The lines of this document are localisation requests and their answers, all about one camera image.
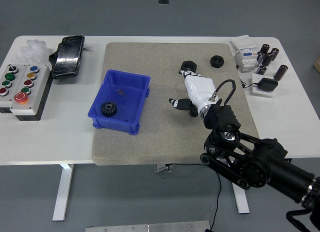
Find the red button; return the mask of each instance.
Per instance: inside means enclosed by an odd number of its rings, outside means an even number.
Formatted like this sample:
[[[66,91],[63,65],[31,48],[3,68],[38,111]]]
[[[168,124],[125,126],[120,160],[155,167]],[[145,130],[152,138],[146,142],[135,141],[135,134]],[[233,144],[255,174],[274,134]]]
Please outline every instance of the red button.
[[[25,104],[28,101],[28,95],[26,92],[19,92],[14,96],[14,100],[19,104]]]
[[[23,84],[25,87],[31,88],[34,85],[34,82],[32,80],[28,79]]]
[[[6,88],[0,88],[0,96],[6,96],[9,91]]]

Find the yellow button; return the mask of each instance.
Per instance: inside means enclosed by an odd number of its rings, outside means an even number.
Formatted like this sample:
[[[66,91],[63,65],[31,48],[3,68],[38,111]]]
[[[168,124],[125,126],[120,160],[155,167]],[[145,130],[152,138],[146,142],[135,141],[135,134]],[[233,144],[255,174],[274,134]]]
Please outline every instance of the yellow button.
[[[37,78],[35,73],[28,73],[26,77],[30,80],[35,80]]]

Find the gray mat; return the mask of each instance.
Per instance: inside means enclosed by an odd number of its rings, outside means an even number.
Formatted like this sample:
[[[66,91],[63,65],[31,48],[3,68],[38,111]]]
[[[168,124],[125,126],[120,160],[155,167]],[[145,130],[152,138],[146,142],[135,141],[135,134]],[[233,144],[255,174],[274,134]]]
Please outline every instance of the gray mat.
[[[210,58],[220,55],[224,65],[217,69]],[[109,69],[149,75],[150,94],[145,99],[137,135],[112,129],[96,129],[92,160],[97,165],[143,165],[200,162],[204,142],[211,132],[189,112],[175,109],[169,98],[187,98],[184,78],[178,74],[183,61],[194,61],[196,72],[213,79],[215,87],[227,79],[237,90],[229,101],[241,123],[241,132],[258,137],[242,85],[227,44],[211,43],[109,43],[106,46],[101,81]],[[218,96],[225,100],[231,83]]]

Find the black robotic arm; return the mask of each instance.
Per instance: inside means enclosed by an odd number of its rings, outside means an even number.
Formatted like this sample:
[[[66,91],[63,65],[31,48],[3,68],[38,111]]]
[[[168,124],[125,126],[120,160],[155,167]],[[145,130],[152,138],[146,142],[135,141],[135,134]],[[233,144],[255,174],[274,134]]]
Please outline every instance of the black robotic arm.
[[[310,220],[320,230],[320,176],[315,177],[286,161],[288,152],[277,139],[259,139],[241,133],[231,107],[221,106],[221,101],[210,106],[203,122],[212,131],[204,143],[202,163],[245,190],[270,185],[305,208],[287,213],[287,219],[297,229],[309,231],[292,216],[311,212]],[[241,141],[253,144],[253,149]]]

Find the robotic arm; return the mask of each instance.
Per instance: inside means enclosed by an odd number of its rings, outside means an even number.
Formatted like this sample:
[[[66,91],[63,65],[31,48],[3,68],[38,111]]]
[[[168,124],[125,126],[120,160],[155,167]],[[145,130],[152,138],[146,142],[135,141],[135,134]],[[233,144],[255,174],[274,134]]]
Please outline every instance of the robotic arm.
[[[286,161],[288,152],[276,138],[259,139],[239,131],[241,125],[227,105],[236,89],[233,80],[226,80],[215,89],[212,79],[195,71],[181,70],[179,74],[184,77],[189,99],[169,101],[176,109],[190,110],[193,117],[198,114],[204,126],[212,130],[204,143],[205,153],[200,156],[201,162],[245,190],[270,185],[296,203],[301,203],[303,210],[286,215],[297,229],[309,232],[293,216],[312,212],[310,220],[320,231],[320,176],[315,177]],[[232,82],[232,91],[221,106],[222,100],[218,99],[217,92],[227,82]],[[253,149],[241,141],[253,144]]]

